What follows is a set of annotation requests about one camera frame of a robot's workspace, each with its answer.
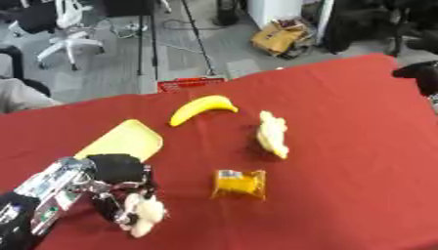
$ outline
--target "cable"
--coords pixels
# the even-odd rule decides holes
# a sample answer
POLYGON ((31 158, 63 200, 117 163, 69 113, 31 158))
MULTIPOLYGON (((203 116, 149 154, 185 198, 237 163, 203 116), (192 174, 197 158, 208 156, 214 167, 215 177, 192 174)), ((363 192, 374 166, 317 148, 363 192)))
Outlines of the cable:
MULTIPOLYGON (((117 38, 119 38, 119 39, 127 39, 127 38, 131 38, 131 37, 135 37, 135 36, 137 36, 137 29, 130 28, 130 26, 131 26, 132 24, 133 24, 133 23, 130 23, 130 24, 128 24, 128 25, 125 25, 125 26, 123 26, 123 27, 120 27, 120 26, 116 26, 116 25, 115 25, 110 19, 102 19, 102 20, 98 21, 95 25, 92 25, 92 26, 82 26, 82 27, 80 27, 80 28, 87 28, 87 29, 92 29, 92 30, 103 30, 103 29, 108 29, 109 32, 113 33, 117 38), (98 27, 99 24, 100 24, 101 22, 103 22, 103 21, 108 22, 108 23, 109 23, 109 26, 98 27), (120 32, 118 31, 119 29, 131 30, 132 32, 128 33, 127 35, 120 35, 120 32)), ((188 49, 188 48, 179 47, 179 46, 177 46, 177 45, 173 45, 173 44, 165 43, 165 42, 162 42, 162 41, 159 41, 159 40, 157 40, 157 43, 160 44, 160 45, 164 45, 164 46, 166 46, 166 47, 170 47, 170 48, 177 49, 177 50, 183 50, 183 51, 187 51, 187 52, 190 52, 190 53, 195 53, 195 54, 201 54, 201 55, 202 55, 202 51, 195 51, 195 50, 191 50, 191 49, 188 49)), ((210 57, 210 56, 208 56, 208 55, 206 55, 206 56, 208 57, 209 60, 211 60, 211 62, 212 62, 212 66, 211 66, 211 67, 212 67, 213 70, 208 69, 208 70, 206 71, 205 75, 211 75, 212 71, 214 71, 214 69, 215 69, 215 66, 214 66, 214 65, 216 64, 216 62, 215 62, 214 58, 212 58, 212 57, 210 57)))
POLYGON ((199 29, 197 28, 196 21, 195 21, 195 19, 192 16, 192 12, 191 12, 191 10, 189 8, 189 4, 187 3, 186 0, 181 0, 181 3, 184 6, 187 18, 189 19, 190 25, 192 26, 192 30, 194 32, 195 38, 197 39, 197 44, 199 45, 199 48, 202 51, 202 55, 203 55, 203 57, 205 59, 205 63, 208 66, 210 75, 215 75, 215 72, 214 72, 214 70, 213 70, 213 68, 211 66, 211 61, 208 59, 208 56, 207 56, 207 54, 205 52, 205 47, 203 46, 202 40, 199 37, 199 29))
MULTIPOLYGON (((174 49, 177 49, 177 50, 182 50, 182 51, 187 51, 187 52, 191 52, 191 53, 201 54, 201 55, 202 55, 202 52, 201 52, 201 51, 194 51, 194 50, 191 50, 191 49, 188 49, 188 48, 184 48, 184 47, 179 47, 179 46, 177 46, 177 45, 173 45, 173 44, 170 44, 170 43, 161 42, 161 41, 159 41, 159 40, 157 40, 156 42, 157 42, 158 44, 160 44, 160 45, 164 45, 164 46, 166 46, 166 47, 170 47, 170 48, 174 48, 174 49)), ((214 71, 214 69, 215 69, 214 65, 216 64, 215 60, 214 60, 214 58, 212 58, 212 57, 210 57, 210 56, 208 56, 208 55, 207 55, 207 57, 208 57, 209 60, 211 60, 211 64, 212 64, 211 67, 212 67, 212 69, 213 69, 213 71, 214 71)), ((208 69, 208 70, 206 71, 205 75, 210 75, 210 74, 211 74, 211 70, 208 69)))
MULTIPOLYGON (((167 25, 170 22, 177 22, 177 23, 180 23, 182 25, 190 24, 189 21, 170 19, 170 20, 163 21, 161 23, 161 27, 164 28, 164 29, 170 29, 170 30, 192 30, 191 27, 171 27, 171 26, 167 25)), ((220 29, 224 29, 224 28, 227 28, 227 27, 226 26, 199 27, 198 30, 220 30, 220 29)))

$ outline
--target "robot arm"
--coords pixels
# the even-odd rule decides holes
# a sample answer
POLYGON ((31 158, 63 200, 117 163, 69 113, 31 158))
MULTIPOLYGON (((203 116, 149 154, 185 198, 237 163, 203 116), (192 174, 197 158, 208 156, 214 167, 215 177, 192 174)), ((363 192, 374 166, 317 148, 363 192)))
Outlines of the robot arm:
POLYGON ((127 154, 62 158, 0 196, 0 250, 26 249, 15 244, 47 233, 85 192, 104 218, 131 227, 139 221, 133 208, 153 197, 155 187, 151 167, 127 154), (141 199, 125 208, 116 192, 136 193, 141 199))

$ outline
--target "table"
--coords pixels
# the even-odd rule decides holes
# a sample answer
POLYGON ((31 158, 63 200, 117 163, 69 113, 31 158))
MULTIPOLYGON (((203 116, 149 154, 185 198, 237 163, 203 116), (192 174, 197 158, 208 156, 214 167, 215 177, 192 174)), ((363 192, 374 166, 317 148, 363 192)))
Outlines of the table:
POLYGON ((0 116, 0 190, 137 118, 164 138, 148 162, 170 212, 131 239, 84 200, 39 249, 411 249, 438 239, 438 130, 393 59, 321 62, 174 94, 120 96, 0 116), (221 94, 239 113, 166 122, 196 97, 221 94), (261 109, 287 121, 281 161, 254 141, 261 109), (267 171, 267 200, 209 199, 216 169, 267 171))
POLYGON ((151 37, 153 45, 152 66, 154 67, 155 78, 158 77, 158 54, 156 52, 156 30, 154 18, 154 0, 131 0, 117 1, 104 0, 106 15, 109 18, 138 16, 139 27, 138 36, 138 54, 137 54, 137 75, 143 75, 143 29, 145 27, 144 16, 150 17, 151 37))

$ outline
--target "plush toy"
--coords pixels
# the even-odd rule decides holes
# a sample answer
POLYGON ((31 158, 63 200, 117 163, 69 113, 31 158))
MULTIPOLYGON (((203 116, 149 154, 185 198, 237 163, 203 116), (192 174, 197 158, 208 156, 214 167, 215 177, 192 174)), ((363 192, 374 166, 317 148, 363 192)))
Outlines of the plush toy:
POLYGON ((125 199, 125 211, 138 216, 137 223, 133 226, 121 225, 123 230, 130 230, 131 235, 139 238, 148 234, 153 226, 159 223, 166 210, 162 202, 156 200, 155 196, 145 199, 139 193, 131 193, 125 199))
POLYGON ((283 118, 276 118, 269 111, 260 112, 261 124, 257 131, 258 142, 281 159, 286 159, 289 148, 285 146, 287 127, 283 118))

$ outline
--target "banana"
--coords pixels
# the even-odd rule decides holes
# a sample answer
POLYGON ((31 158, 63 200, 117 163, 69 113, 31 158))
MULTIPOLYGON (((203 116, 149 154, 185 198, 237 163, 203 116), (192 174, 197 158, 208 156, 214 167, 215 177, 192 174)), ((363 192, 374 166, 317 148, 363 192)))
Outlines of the banana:
POLYGON ((223 96, 207 96, 199 98, 181 106, 170 119, 170 126, 176 127, 195 115, 211 109, 227 109, 238 112, 239 109, 223 96))

